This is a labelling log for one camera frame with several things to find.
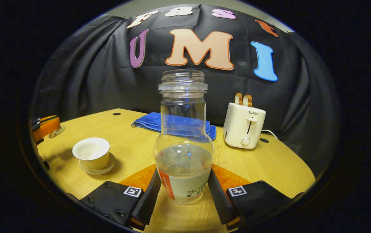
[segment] power cord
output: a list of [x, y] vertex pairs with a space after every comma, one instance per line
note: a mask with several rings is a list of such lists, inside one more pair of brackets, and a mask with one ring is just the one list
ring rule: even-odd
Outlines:
[[273, 132], [270, 131], [270, 130], [268, 130], [268, 129], [262, 129], [262, 132], [269, 132], [270, 134], [273, 134]]

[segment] white teacup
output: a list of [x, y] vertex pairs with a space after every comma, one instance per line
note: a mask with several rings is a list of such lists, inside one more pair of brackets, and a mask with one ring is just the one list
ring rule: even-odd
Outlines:
[[73, 146], [73, 155], [87, 168], [101, 169], [109, 163], [110, 144], [101, 138], [87, 138]]

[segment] saucer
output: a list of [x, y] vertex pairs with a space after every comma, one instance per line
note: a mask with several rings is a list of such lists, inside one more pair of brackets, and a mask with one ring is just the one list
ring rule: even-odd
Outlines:
[[105, 174], [108, 171], [112, 170], [113, 166], [115, 165], [115, 161], [116, 161], [115, 156], [112, 155], [111, 153], [109, 153], [109, 162], [108, 162], [107, 166], [102, 168], [102, 169], [87, 168], [86, 166], [81, 164], [80, 161], [79, 161], [79, 166], [82, 168], [83, 171], [86, 171], [89, 174]]

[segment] peach letter m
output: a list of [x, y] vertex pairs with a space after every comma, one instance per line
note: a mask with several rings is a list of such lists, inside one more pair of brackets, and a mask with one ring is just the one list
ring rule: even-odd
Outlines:
[[199, 65], [205, 55], [210, 51], [210, 58], [206, 65], [211, 68], [230, 71], [234, 68], [230, 62], [229, 42], [232, 35], [221, 32], [211, 32], [203, 41], [191, 29], [174, 29], [170, 31], [174, 35], [171, 57], [165, 60], [167, 65], [185, 65], [188, 59], [184, 57], [184, 49], [187, 49], [192, 62]]

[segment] bottle label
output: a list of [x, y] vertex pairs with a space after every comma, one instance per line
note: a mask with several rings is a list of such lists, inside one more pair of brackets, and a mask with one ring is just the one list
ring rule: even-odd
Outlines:
[[187, 203], [203, 194], [211, 166], [197, 174], [186, 177], [173, 177], [160, 169], [157, 170], [167, 195], [176, 202]]

